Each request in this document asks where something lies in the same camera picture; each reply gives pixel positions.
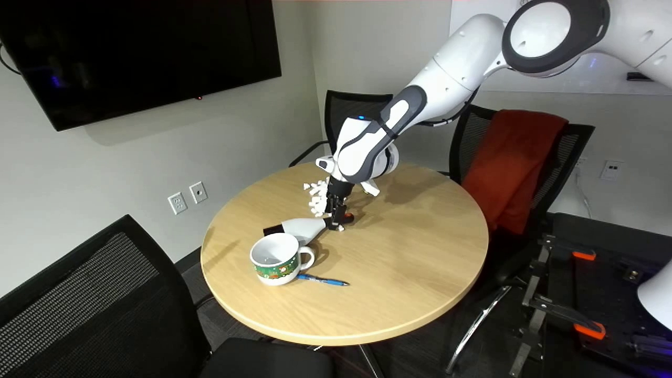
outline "wooden table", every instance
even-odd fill
[[[484,218],[459,186],[418,166],[377,178],[377,198],[356,188],[347,202],[356,221],[311,245],[316,251],[311,274],[351,286],[263,286],[249,246],[268,225],[311,217],[303,184],[318,178],[325,174],[313,165],[274,173],[212,218],[201,269],[213,299],[236,321],[298,345],[368,345],[431,323],[470,290],[486,253]]]

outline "electrical outlet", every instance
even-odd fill
[[[168,204],[169,204],[172,215],[187,213],[187,202],[182,198],[182,191],[168,195]]]
[[[602,176],[602,181],[614,181],[620,176],[620,163],[618,160],[605,160],[601,176]]]
[[[207,199],[207,191],[206,191],[203,181],[189,186],[189,193],[191,193],[192,204],[201,204]]]

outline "black tv screen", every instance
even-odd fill
[[[271,0],[0,0],[0,41],[57,130],[278,77]]]

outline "white wall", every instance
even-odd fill
[[[277,0],[274,24],[282,78],[64,132],[0,67],[0,297],[122,215],[176,260],[231,195],[318,139],[303,4]],[[166,198],[195,181],[210,199],[173,217]]]
[[[449,0],[351,0],[311,7],[316,95],[323,98],[325,88],[402,88],[445,43],[447,24]],[[672,235],[672,98],[547,90],[483,90],[474,104],[551,111],[599,128],[576,170],[579,176],[569,181],[551,211]],[[413,128],[399,139],[401,158],[445,170],[449,139],[452,128]],[[614,181],[601,181],[605,160],[620,163]]]

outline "white mug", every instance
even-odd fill
[[[292,282],[298,272],[313,267],[314,253],[309,246],[299,246],[289,234],[271,234],[252,246],[249,260],[256,277],[265,286],[283,286]]]

